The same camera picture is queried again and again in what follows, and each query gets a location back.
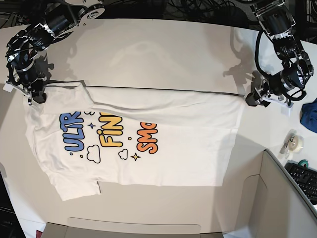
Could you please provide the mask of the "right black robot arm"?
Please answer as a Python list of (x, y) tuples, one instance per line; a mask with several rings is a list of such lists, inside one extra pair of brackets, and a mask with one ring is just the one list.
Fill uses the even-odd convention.
[(50, 45), (70, 36), (77, 27), (103, 14), (101, 0), (28, 0), (25, 16), (29, 26), (7, 43), (7, 84), (19, 90), (29, 105), (46, 101), (45, 73), (39, 69), (36, 56)]

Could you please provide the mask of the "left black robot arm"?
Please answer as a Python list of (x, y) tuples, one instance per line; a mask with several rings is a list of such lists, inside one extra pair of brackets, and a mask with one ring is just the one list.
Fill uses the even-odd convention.
[[(291, 108), (293, 102), (306, 96), (306, 83), (314, 74), (314, 67), (295, 29), (295, 20), (283, 0), (247, 0), (261, 31), (257, 35), (255, 65), (261, 82), (247, 95), (248, 106), (267, 107), (276, 102)], [(272, 42), (283, 69), (271, 75), (260, 67), (259, 52), (262, 35)]]

